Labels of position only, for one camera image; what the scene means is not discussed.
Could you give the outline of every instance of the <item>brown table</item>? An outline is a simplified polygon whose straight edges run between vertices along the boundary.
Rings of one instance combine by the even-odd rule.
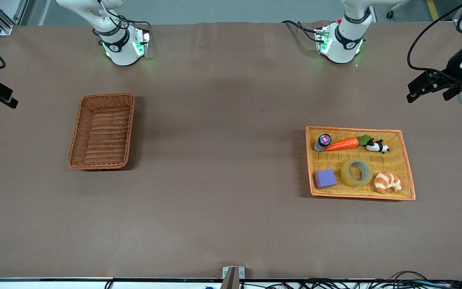
[[[284,24],[154,26],[150,59],[118,67],[90,26],[0,40],[0,276],[462,279],[462,105],[407,104],[424,23],[372,24],[349,64]],[[441,23],[414,63],[444,68]],[[125,170],[70,170],[79,99],[137,97]],[[403,130],[416,201],[310,197],[308,125]]]

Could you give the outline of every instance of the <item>wicker tray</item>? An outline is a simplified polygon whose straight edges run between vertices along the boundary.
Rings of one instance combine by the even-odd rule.
[[[319,153],[313,149],[313,144],[322,134],[330,135],[332,142],[367,134],[376,140],[383,139],[383,143],[390,147],[390,152],[381,154],[379,152],[368,151],[365,147],[357,147],[348,150]],[[310,188],[313,196],[389,199],[397,201],[414,201],[416,199],[413,176],[411,175],[411,168],[409,167],[409,159],[407,158],[401,130],[363,130],[356,128],[308,126],[306,127],[306,153],[308,155]],[[374,180],[367,185],[356,188],[345,185],[341,181],[339,169],[343,163],[354,157],[360,157],[372,165],[374,179],[378,173],[383,171],[397,175],[402,182],[402,190],[394,192],[393,189],[387,189],[386,194],[378,193],[374,186]],[[326,169],[334,170],[337,185],[319,190],[316,187],[314,175],[315,172]],[[354,166],[351,167],[351,174],[356,179],[361,179],[360,170]]]
[[[134,96],[86,95],[79,102],[67,166],[78,170],[120,169],[128,162]]]

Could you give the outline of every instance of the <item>purple sponge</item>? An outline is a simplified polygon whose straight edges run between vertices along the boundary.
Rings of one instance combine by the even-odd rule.
[[[317,189],[324,189],[336,185],[336,177],[332,169],[316,172],[315,183],[317,183]]]

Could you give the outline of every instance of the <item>toy carrot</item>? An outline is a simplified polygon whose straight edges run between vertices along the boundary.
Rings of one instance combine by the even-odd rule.
[[[326,147],[326,152],[351,149],[357,146],[366,146],[369,140],[369,135],[351,137],[348,139],[341,140],[339,142],[331,143],[329,146]]]

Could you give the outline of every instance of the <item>croissant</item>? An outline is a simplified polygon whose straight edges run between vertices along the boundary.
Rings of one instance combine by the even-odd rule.
[[[398,176],[389,172],[382,172],[377,174],[374,184],[375,188],[381,194],[385,194],[387,188],[394,188],[396,192],[402,189],[402,184],[400,183]]]

